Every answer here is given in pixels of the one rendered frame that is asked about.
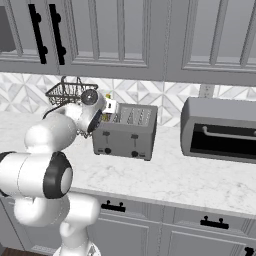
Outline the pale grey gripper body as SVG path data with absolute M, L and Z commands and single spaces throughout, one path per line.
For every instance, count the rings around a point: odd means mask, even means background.
M 107 113 L 106 121 L 110 123 L 119 123 L 120 122 L 120 114 L 119 113 Z

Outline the grey four-slot toaster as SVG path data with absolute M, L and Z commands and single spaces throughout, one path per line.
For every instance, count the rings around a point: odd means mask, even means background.
M 158 107 L 121 103 L 118 113 L 119 123 L 102 121 L 92 133 L 94 153 L 150 161 L 156 135 Z M 103 131 L 110 132 L 108 144 L 102 135 Z M 131 139 L 132 134 L 139 136 L 136 148 Z

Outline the grey toaster oven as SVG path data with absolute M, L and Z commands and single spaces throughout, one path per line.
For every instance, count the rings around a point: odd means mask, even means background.
M 185 156 L 256 164 L 256 141 L 207 136 L 203 126 L 213 133 L 256 136 L 256 102 L 189 97 L 180 128 Z

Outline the grey upper cupboard door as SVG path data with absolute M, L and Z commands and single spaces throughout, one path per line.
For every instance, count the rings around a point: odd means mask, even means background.
M 54 0 L 62 75 L 163 79 L 167 0 Z
M 166 79 L 256 86 L 256 0 L 171 0 Z
M 40 62 L 29 13 L 34 4 L 41 15 L 40 31 L 48 49 Z M 47 0 L 0 0 L 0 72 L 58 74 L 59 64 Z

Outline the grey drawer front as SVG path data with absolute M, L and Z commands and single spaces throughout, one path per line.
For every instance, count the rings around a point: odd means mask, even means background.
M 143 219 L 153 222 L 161 221 L 162 207 L 160 205 L 106 196 L 97 196 L 97 199 L 100 205 L 103 203 L 105 204 L 107 200 L 110 200 L 112 205 L 118 205 L 120 202 L 123 202 L 123 205 L 126 207 L 126 211 L 124 213 L 105 210 L 101 208 L 102 213 Z
M 229 224 L 229 229 L 219 229 L 208 226 L 202 226 L 200 221 L 207 216 L 211 221 L 223 219 L 224 223 Z M 245 217 L 236 217 L 220 213 L 211 213 L 205 211 L 197 211 L 192 209 L 184 209 L 177 207 L 165 207 L 164 223 L 176 225 L 188 225 L 201 229 L 209 229 L 217 232 L 229 232 L 240 236 L 247 236 L 256 239 L 256 220 Z

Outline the white wall socket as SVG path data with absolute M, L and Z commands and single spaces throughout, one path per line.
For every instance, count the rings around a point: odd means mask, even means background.
M 211 84 L 201 84 L 199 96 L 201 98 L 212 98 L 214 95 L 215 86 Z

